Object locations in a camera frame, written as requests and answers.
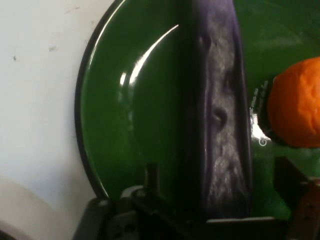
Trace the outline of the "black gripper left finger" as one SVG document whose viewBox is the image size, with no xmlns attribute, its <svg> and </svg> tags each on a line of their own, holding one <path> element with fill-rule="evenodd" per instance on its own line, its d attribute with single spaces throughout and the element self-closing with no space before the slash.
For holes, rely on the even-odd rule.
<svg viewBox="0 0 320 240">
<path fill-rule="evenodd" d="M 160 197 L 158 165 L 145 169 L 144 185 L 118 202 L 89 201 L 74 240 L 205 240 L 205 225 L 169 206 Z"/>
</svg>

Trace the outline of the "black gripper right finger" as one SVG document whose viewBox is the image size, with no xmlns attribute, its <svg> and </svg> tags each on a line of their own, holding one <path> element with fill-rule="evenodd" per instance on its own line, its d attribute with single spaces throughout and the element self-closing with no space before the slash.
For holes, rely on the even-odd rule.
<svg viewBox="0 0 320 240">
<path fill-rule="evenodd" d="M 320 187 L 288 158 L 274 162 L 274 188 L 290 209 L 286 240 L 320 238 Z"/>
</svg>

